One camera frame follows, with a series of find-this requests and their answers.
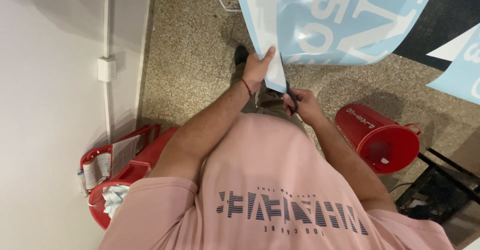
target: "khaki pants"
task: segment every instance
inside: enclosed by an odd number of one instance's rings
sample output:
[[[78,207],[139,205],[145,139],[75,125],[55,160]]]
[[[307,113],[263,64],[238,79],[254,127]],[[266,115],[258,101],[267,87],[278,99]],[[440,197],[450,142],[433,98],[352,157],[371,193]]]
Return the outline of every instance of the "khaki pants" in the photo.
[[[245,69],[245,63],[240,63],[235,69],[235,72],[232,74],[232,77],[230,79],[230,86],[233,86],[233,84],[242,79],[243,69]],[[242,108],[241,112],[245,114],[257,113],[270,115],[277,118],[283,118],[297,125],[302,131],[306,132],[305,127],[303,127],[302,121],[300,120],[300,118],[298,118],[298,115],[294,114],[292,118],[289,119],[287,113],[285,112],[285,109],[283,108],[282,98],[279,97],[279,95],[275,91],[269,89],[267,90],[266,87],[262,87],[260,89],[257,104],[255,104],[254,94],[252,95],[251,99],[248,100],[247,104]]]

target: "hand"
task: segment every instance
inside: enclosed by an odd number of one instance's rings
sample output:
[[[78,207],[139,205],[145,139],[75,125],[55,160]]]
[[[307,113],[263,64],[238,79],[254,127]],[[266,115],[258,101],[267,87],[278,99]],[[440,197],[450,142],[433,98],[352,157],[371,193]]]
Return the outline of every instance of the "hand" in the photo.
[[[297,113],[300,118],[309,126],[313,126],[316,122],[319,122],[324,118],[324,114],[320,110],[317,99],[311,90],[307,89],[298,89],[290,88],[291,92],[296,96],[298,101],[298,110]],[[283,94],[283,107],[286,110],[286,114],[291,118],[292,114],[290,112],[289,106],[294,109],[295,105],[293,104],[292,98],[288,94]]]
[[[274,55],[275,47],[272,46],[268,49],[267,54],[262,60],[258,59],[256,52],[248,56],[247,64],[243,70],[243,80],[247,82],[252,93],[260,90],[262,81],[267,74],[268,64],[270,64]]]

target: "leg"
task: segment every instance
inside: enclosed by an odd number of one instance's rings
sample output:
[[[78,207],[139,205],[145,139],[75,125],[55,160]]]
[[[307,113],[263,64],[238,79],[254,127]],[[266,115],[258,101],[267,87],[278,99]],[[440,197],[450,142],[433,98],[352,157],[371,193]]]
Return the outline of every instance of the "leg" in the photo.
[[[232,74],[230,78],[230,87],[233,86],[236,82],[240,81],[243,76],[243,70],[245,69],[245,64],[248,57],[248,51],[243,46],[240,45],[235,50],[235,72]],[[257,105],[255,104],[255,93],[251,96],[251,99],[248,100],[247,104],[242,108],[242,113],[255,113],[257,110]]]
[[[282,95],[282,93],[276,92],[267,87],[262,87],[260,93],[258,94],[257,105],[266,109],[266,111],[263,112],[264,114],[286,119],[307,133],[305,127],[303,126],[303,122],[300,120],[297,114],[294,114],[290,119],[287,116],[287,112],[283,108]]]

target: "black cable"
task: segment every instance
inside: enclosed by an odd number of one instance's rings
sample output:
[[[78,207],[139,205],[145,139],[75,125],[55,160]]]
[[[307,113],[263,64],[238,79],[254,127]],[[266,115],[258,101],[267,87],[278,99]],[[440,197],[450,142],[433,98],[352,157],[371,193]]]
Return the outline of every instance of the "black cable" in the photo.
[[[413,183],[401,183],[401,184],[393,187],[392,190],[388,191],[388,193],[391,193],[391,192],[395,191],[395,189],[399,188],[400,186],[411,185],[411,184],[413,184]]]

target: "striped cloth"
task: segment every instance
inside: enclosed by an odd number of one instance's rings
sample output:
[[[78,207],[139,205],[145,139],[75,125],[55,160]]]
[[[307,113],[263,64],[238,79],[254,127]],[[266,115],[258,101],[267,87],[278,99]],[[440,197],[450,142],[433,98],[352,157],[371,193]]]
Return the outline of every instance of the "striped cloth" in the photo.
[[[79,170],[77,176],[83,196],[87,197],[93,188],[115,176],[135,157],[141,136],[136,135],[115,142],[111,145],[111,153],[100,153],[82,165],[83,170]]]

